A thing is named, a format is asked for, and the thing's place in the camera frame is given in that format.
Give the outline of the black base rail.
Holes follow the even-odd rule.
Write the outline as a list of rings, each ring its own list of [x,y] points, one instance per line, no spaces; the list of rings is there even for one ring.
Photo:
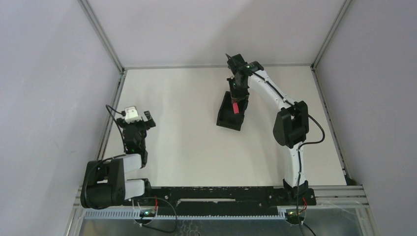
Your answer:
[[[153,187],[147,197],[158,197],[164,213],[271,213],[317,204],[313,189],[293,199],[282,187]]]

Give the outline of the black plastic bin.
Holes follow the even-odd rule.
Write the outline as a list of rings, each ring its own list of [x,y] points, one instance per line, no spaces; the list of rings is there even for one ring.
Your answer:
[[[234,102],[232,101],[231,93],[229,91],[226,91],[218,111],[216,125],[240,131],[244,121],[244,113],[247,109],[247,105],[248,97],[244,100],[238,101],[238,113],[235,114],[235,106]]]

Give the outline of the red handled screwdriver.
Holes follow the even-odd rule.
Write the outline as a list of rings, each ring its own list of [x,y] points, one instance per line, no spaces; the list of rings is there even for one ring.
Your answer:
[[[232,103],[232,108],[233,108],[234,114],[239,114],[239,106],[237,102]]]

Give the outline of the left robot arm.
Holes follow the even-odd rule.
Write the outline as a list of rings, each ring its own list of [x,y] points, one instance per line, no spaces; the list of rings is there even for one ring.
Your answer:
[[[138,115],[135,107],[128,107],[116,119],[124,154],[87,164],[80,196],[82,207],[100,210],[121,206],[132,198],[142,205],[152,202],[154,192],[149,180],[127,177],[128,173],[144,168],[148,162],[145,139],[147,131],[156,123],[149,111],[144,114],[145,119]]]

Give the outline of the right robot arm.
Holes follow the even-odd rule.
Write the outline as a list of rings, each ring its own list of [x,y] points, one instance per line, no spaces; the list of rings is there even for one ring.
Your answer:
[[[277,110],[272,133],[277,143],[287,147],[290,153],[285,159],[284,198],[289,204],[296,205],[308,190],[302,166],[302,146],[309,132],[308,106],[304,101],[296,102],[285,94],[258,62],[246,63],[229,58],[227,64],[233,74],[228,81],[234,116],[243,112],[239,103],[248,101],[249,89],[262,95]]]

